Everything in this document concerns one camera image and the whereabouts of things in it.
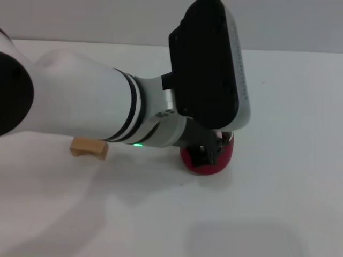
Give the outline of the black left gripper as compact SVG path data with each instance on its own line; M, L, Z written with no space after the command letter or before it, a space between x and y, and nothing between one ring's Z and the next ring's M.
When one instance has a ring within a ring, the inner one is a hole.
M194 119L187 118L181 136L172 146L187 147L195 168L228 164L232 156L232 133L203 128Z

